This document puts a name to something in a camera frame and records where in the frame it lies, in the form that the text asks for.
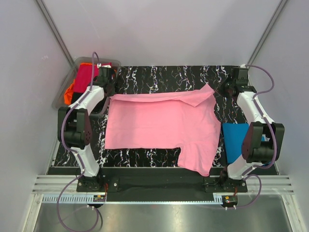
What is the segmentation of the pink t shirt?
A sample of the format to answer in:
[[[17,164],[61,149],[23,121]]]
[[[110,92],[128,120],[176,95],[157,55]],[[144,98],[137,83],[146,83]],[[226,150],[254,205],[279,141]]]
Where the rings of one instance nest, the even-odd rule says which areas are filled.
[[[110,98],[105,149],[180,148],[178,166],[209,176],[220,137],[216,99],[201,89]]]

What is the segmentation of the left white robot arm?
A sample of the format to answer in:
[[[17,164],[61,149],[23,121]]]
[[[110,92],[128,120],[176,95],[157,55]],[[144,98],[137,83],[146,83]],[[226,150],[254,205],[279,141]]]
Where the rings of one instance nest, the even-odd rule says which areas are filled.
[[[104,187],[104,179],[98,176],[99,164],[90,145],[92,141],[90,115],[97,106],[98,116],[105,113],[110,96],[114,94],[115,79],[116,72],[110,65],[99,67],[98,76],[91,77],[86,91],[71,105],[58,109],[58,140],[75,156],[81,175],[89,177],[87,185],[93,191],[100,191]]]

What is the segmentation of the magenta folded t shirt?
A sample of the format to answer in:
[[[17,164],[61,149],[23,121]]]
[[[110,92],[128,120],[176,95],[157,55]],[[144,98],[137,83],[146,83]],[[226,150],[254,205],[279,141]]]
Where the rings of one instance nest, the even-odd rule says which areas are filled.
[[[92,77],[92,64],[81,63],[78,68],[77,75],[75,77],[73,92],[84,93],[91,82]]]

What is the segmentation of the black marbled table mat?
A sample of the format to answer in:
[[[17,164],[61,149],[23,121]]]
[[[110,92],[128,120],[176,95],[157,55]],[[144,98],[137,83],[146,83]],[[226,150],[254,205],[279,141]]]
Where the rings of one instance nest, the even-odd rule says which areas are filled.
[[[205,84],[216,89],[232,73],[232,66],[123,66],[118,74],[120,94],[162,93],[201,89]],[[215,93],[214,112],[221,123],[246,123],[236,100]],[[106,114],[91,117],[91,148],[101,167],[176,167],[180,148],[106,150]],[[213,167],[227,165],[223,131],[213,160]],[[77,167],[74,155],[60,144],[51,167]]]

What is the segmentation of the black t shirt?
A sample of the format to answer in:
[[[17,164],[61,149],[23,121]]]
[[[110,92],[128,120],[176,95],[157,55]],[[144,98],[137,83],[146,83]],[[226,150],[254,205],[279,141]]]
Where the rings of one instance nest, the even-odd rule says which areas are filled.
[[[94,80],[93,87],[100,86],[104,88],[104,93],[106,94],[106,86],[110,84],[112,80],[116,77],[115,70],[112,70],[112,73],[108,77],[102,77],[99,75],[100,71],[98,68],[95,68],[94,71]],[[91,84],[92,71],[90,66],[80,68],[78,70],[77,76],[74,79],[73,83],[66,90],[64,94],[64,100],[66,105],[75,103],[86,91],[87,87]]]

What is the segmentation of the orange t shirt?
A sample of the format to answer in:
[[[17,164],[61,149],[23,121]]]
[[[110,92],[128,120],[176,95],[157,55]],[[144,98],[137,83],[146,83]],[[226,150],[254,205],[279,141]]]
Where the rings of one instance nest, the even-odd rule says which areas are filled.
[[[71,105],[72,103],[77,101],[79,99],[79,97],[82,96],[82,94],[83,94],[83,93],[74,93],[73,92],[74,81],[75,81],[75,79],[70,82],[70,86],[65,90],[65,92],[63,94],[64,103],[66,105]]]

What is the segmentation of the blue folded t shirt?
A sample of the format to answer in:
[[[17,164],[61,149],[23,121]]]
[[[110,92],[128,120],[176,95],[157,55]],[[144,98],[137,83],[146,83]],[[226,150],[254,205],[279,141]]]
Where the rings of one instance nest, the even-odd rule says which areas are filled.
[[[223,124],[228,165],[267,166],[277,159],[278,146],[266,123]]]

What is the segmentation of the clear plastic bin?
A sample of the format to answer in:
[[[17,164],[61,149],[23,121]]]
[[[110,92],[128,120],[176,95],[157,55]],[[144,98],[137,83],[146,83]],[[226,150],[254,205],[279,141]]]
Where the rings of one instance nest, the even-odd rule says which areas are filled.
[[[100,63],[111,63],[112,68],[116,69],[116,75],[119,74],[120,68],[121,68],[121,62],[115,59],[108,59],[108,58],[99,58]],[[62,106],[65,106],[64,102],[64,94],[65,91],[71,86],[73,83],[73,80],[76,78],[79,66],[82,63],[90,63],[92,64],[92,58],[91,57],[79,57],[75,60],[73,67],[68,72],[67,76],[65,77],[62,86],[60,87],[58,93],[56,94],[56,97],[53,100],[52,108],[53,109],[59,109]]]

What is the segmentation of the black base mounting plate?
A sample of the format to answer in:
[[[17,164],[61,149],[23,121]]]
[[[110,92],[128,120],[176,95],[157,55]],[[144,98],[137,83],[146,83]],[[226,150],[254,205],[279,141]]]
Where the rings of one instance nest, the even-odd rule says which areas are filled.
[[[170,200],[205,200],[210,195],[242,194],[248,191],[246,182],[230,185],[226,190],[219,184],[223,168],[212,168],[209,177],[184,168],[112,168],[99,170],[97,177],[82,177],[77,191],[120,197],[158,196]]]

